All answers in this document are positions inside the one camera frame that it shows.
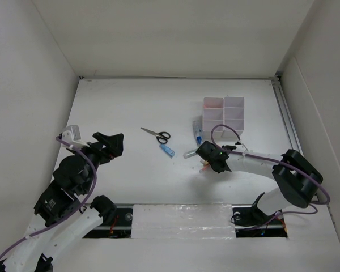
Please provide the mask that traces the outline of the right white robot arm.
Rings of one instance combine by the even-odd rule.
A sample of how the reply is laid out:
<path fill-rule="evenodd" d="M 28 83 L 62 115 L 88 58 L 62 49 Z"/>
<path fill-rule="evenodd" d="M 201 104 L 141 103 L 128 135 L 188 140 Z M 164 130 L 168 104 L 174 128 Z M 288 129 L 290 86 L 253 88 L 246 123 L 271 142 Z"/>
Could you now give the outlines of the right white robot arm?
<path fill-rule="evenodd" d="M 314 206 L 313 197 L 323 182 L 321 173 L 293 149 L 281 155 L 260 154 L 240 142 L 219 147 L 205 141 L 196 154 L 216 173 L 245 172 L 275 181 L 275 189 L 261 193 L 250 206 L 233 210 L 231 221 L 242 227 L 267 225 L 289 206 Z"/>

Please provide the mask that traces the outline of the red highlighter pen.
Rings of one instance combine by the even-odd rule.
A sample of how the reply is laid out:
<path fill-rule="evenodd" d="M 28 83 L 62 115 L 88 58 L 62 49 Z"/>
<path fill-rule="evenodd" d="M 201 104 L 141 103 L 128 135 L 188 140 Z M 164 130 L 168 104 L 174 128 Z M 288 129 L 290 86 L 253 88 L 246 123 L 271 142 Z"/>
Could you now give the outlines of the red highlighter pen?
<path fill-rule="evenodd" d="M 216 107 L 213 106 L 213 105 L 206 105 L 206 104 L 204 104 L 203 107 L 204 107 L 204 108 L 216 108 Z"/>

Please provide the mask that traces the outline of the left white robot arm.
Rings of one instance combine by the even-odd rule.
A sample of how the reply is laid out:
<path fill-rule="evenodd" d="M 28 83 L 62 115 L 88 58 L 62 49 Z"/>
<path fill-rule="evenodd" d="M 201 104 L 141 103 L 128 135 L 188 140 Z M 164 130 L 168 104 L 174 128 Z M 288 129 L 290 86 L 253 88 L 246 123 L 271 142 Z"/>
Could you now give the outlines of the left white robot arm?
<path fill-rule="evenodd" d="M 24 236 L 0 254 L 0 271 L 52 271 L 65 250 L 95 227 L 113 222 L 117 207 L 108 197 L 85 204 L 97 184 L 98 167 L 122 155 L 124 135 L 97 132 L 93 137 L 94 143 L 82 141 L 74 126 L 56 137 L 72 154 L 53 172 Z"/>

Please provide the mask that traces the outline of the green highlighter marker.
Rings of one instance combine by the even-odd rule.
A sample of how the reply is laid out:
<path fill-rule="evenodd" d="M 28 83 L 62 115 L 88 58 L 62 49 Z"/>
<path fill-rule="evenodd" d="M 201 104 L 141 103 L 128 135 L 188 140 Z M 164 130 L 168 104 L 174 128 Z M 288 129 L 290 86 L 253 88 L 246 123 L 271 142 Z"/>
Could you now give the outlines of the green highlighter marker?
<path fill-rule="evenodd" d="M 191 157 L 193 157 L 193 156 L 196 156 L 197 154 L 196 154 L 196 149 L 195 150 L 191 150 L 191 151 L 188 151 L 188 152 L 185 152 L 184 154 L 183 154 L 183 157 L 184 157 L 184 159 L 187 159 L 187 158 L 191 158 Z"/>

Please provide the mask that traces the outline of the blue capped glue pen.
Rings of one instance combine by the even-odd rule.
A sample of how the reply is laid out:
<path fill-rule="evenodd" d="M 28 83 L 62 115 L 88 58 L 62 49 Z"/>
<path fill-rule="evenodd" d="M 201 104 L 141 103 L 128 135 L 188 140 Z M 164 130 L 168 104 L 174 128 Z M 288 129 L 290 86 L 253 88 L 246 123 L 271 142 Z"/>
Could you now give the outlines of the blue capped glue pen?
<path fill-rule="evenodd" d="M 192 122 L 193 134 L 198 147 L 202 144 L 201 121 L 201 116 L 197 116 Z"/>

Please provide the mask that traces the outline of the yellow capped pink marker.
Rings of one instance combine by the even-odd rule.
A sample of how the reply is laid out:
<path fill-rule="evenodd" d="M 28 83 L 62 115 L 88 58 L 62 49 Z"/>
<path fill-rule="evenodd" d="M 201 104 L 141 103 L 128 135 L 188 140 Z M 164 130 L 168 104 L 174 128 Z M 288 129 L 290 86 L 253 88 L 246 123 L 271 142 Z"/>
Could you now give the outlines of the yellow capped pink marker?
<path fill-rule="evenodd" d="M 210 163 L 208 161 L 203 160 L 203 159 L 200 162 L 202 164 L 202 167 L 199 170 L 199 173 L 203 173 L 205 170 L 207 170 L 210 167 Z"/>

